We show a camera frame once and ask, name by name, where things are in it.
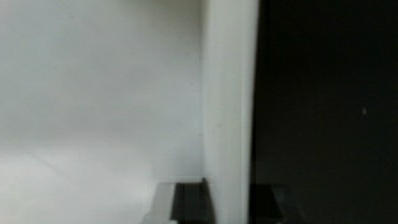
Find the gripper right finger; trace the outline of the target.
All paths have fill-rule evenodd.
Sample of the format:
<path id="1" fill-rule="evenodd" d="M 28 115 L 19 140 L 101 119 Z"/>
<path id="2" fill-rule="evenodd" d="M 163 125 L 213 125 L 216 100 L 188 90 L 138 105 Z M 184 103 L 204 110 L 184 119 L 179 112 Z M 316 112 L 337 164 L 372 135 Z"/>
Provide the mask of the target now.
<path id="1" fill-rule="evenodd" d="M 248 224 L 287 224 L 285 196 L 280 185 L 250 185 Z"/>

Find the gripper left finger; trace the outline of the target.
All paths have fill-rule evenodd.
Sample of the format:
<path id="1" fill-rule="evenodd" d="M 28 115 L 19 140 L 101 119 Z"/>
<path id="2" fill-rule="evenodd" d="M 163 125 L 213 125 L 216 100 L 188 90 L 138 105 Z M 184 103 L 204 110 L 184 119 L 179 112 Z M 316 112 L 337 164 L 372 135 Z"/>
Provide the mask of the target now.
<path id="1" fill-rule="evenodd" d="M 214 208 L 205 179 L 159 183 L 142 224 L 214 224 Z"/>

